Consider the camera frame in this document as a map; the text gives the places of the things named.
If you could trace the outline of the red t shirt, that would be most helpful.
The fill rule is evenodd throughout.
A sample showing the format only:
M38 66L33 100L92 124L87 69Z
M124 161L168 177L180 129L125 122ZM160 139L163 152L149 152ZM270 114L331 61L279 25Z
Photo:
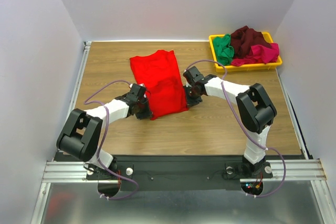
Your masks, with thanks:
M158 50L149 56L132 57L130 67L136 82L147 89L152 121L188 110L174 51Z

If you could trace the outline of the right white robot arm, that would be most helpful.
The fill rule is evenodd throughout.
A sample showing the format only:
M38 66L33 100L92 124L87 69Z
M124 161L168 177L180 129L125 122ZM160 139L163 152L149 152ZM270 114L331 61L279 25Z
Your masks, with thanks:
M247 136L242 157L241 170L253 177L265 163L268 132L277 115L277 110L264 87L256 83L252 86L236 84L209 74L204 76L192 66L185 70L187 106L202 102L201 96L217 97L227 101L243 133Z

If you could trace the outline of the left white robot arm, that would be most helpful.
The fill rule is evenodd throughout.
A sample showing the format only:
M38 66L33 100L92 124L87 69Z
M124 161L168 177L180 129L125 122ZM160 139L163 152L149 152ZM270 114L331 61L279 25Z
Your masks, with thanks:
M99 173L106 179L120 177L117 172L116 159L102 150L110 123L136 116L148 119L152 116L143 84L131 84L130 91L114 98L109 103L83 111L72 110L57 139L59 150L99 168Z

